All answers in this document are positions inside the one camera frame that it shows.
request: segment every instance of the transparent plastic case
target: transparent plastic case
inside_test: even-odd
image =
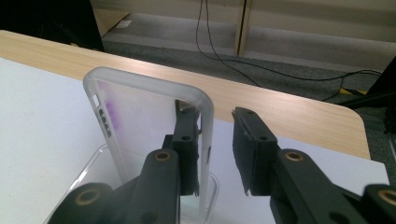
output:
[[[209,97],[192,86],[106,67],[93,69],[83,84],[106,146],[93,155],[68,192],[90,182],[107,183],[115,189],[139,176],[146,156],[161,148],[164,137],[174,132],[177,102],[183,102],[200,112],[201,133],[199,196],[180,197],[180,221],[207,223],[219,187],[209,175],[214,115]]]

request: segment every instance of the electrical wire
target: electrical wire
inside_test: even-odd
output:
[[[380,76],[380,75],[381,75],[380,72],[377,72],[377,71],[374,71],[374,70],[369,70],[369,69],[364,69],[364,70],[360,70],[360,71],[356,71],[356,72],[346,73],[346,74],[344,74],[344,75],[342,75],[342,76],[338,76],[338,77],[326,77],[326,78],[294,77],[294,76],[291,76],[291,75],[288,75],[288,74],[285,74],[285,73],[276,71],[276,70],[274,70],[274,69],[270,69],[270,68],[267,68],[267,67],[264,67],[264,66],[261,66],[261,65],[257,65],[257,64],[255,64],[255,63],[247,63],[247,62],[243,62],[243,61],[239,61],[239,60],[232,60],[232,59],[221,59],[220,56],[217,54],[217,52],[216,52],[216,50],[215,50],[215,48],[214,48],[213,42],[212,42],[212,37],[211,37],[211,34],[210,34],[210,28],[209,28],[209,10],[208,10],[208,6],[207,6],[207,0],[205,0],[206,28],[207,28],[207,33],[208,33],[208,36],[209,36],[210,47],[212,48],[214,54],[216,55],[216,58],[210,57],[209,55],[207,55],[207,54],[205,54],[205,53],[202,52],[202,50],[201,50],[201,48],[200,48],[200,46],[199,46],[199,43],[198,43],[198,30],[199,30],[199,25],[200,25],[201,17],[202,17],[203,3],[204,3],[204,0],[201,0],[200,11],[199,11],[199,17],[198,17],[197,27],[196,27],[196,30],[195,30],[195,44],[196,44],[196,46],[197,46],[199,52],[200,52],[202,55],[204,55],[206,58],[209,58],[209,59],[211,59],[211,60],[220,61],[221,63],[223,63],[223,64],[226,65],[227,67],[232,68],[232,69],[235,70],[236,72],[240,73],[242,76],[244,76],[244,77],[246,77],[247,79],[249,79],[252,83],[254,83],[254,84],[255,84],[256,86],[258,86],[258,87],[261,87],[261,85],[258,84],[256,81],[254,81],[251,77],[249,77],[248,75],[246,75],[246,74],[243,73],[242,71],[240,71],[240,70],[238,70],[238,69],[236,69],[236,68],[234,68],[234,67],[231,67],[230,65],[228,65],[228,64],[225,63],[225,62],[242,63],[242,64],[246,64],[246,65],[249,65],[249,66],[254,66],[254,67],[257,67],[257,68],[260,68],[260,69],[263,69],[263,70],[266,70],[266,71],[275,73],[275,74],[279,74],[279,75],[284,76],[284,77],[289,77],[289,78],[294,78],[294,79],[304,80],[304,81],[330,81],[330,80],[336,80],[336,79],[341,78],[340,87],[338,88],[337,92],[336,92],[335,94],[333,94],[332,96],[327,97],[326,99],[323,99],[323,100],[321,100],[321,101],[327,101],[327,100],[333,98],[334,96],[336,96],[336,95],[338,94],[338,92],[342,89],[343,83],[344,83],[344,79],[345,79],[346,77],[353,76],[353,75],[357,75],[357,74],[366,74],[366,75],[372,75],[372,76]]]
[[[261,85],[260,85],[259,83],[257,83],[255,80],[253,80],[251,77],[249,77],[248,75],[246,75],[246,74],[243,73],[242,71],[240,71],[240,70],[238,70],[238,69],[236,69],[236,68],[234,68],[234,67],[228,65],[227,63],[225,63],[224,60],[222,60],[222,59],[220,58],[220,56],[216,53],[215,48],[213,47],[212,36],[211,36],[211,34],[210,34],[210,28],[209,28],[209,9],[208,9],[208,7],[207,7],[207,0],[205,0],[205,4],[206,4],[206,28],[207,28],[207,33],[208,33],[208,35],[209,35],[210,46],[211,46],[213,52],[215,53],[216,58],[212,58],[212,57],[210,57],[210,56],[204,54],[204,53],[201,51],[201,49],[200,49],[200,47],[199,47],[199,44],[198,44],[198,28],[199,28],[199,24],[200,24],[200,20],[201,20],[201,15],[202,15],[202,4],[203,4],[203,2],[204,2],[204,0],[201,0],[201,6],[200,6],[199,17],[198,17],[198,22],[197,22],[197,28],[196,28],[196,31],[195,31],[195,43],[196,43],[196,45],[197,45],[198,50],[201,52],[201,54],[203,54],[203,55],[206,56],[207,58],[212,59],[212,60],[218,60],[218,61],[220,61],[220,62],[221,62],[222,64],[224,64],[225,66],[227,66],[227,67],[233,69],[233,70],[236,71],[237,73],[239,73],[239,74],[241,74],[242,76],[244,76],[244,77],[246,77],[247,79],[249,79],[249,80],[250,80],[252,83],[254,83],[256,86],[261,87]]]
[[[343,88],[343,84],[344,84],[345,78],[353,76],[353,75],[358,75],[358,74],[371,75],[371,76],[375,76],[375,77],[381,76],[381,73],[373,71],[373,70],[360,70],[360,71],[357,71],[357,72],[346,73],[345,75],[343,75],[341,77],[341,83],[340,83],[340,86],[338,87],[337,92],[335,92],[333,95],[331,95],[331,96],[329,96],[329,97],[327,97],[327,98],[325,98],[323,100],[320,100],[320,101],[325,102],[325,101],[328,101],[328,100],[332,99],[336,95],[338,95],[340,90]]]

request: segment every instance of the brass screw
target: brass screw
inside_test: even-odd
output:
[[[155,154],[155,160],[156,161],[167,161],[169,159],[171,159],[171,154],[169,152],[158,152],[157,154]]]
[[[300,153],[297,153],[297,152],[288,152],[285,154],[285,156],[290,161],[302,161],[304,159],[304,157]]]
[[[76,198],[76,204],[80,206],[89,205],[94,203],[100,197],[99,189],[86,189],[82,191]]]
[[[396,191],[391,189],[381,189],[378,191],[378,195],[385,202],[396,206]]]

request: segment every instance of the wooden table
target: wooden table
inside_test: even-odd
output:
[[[192,85],[212,99],[217,119],[232,121],[231,111],[243,106],[277,135],[370,159],[361,117],[338,105],[7,31],[0,31],[0,57],[79,80],[107,66]]]

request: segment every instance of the white paper sheet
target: white paper sheet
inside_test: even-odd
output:
[[[0,92],[0,223],[41,223],[105,138],[81,81],[0,58]],[[231,123],[215,120],[210,170],[220,190],[212,223],[274,223],[269,199],[243,191],[232,136]],[[278,140],[308,153],[346,189],[388,184],[382,163]]]

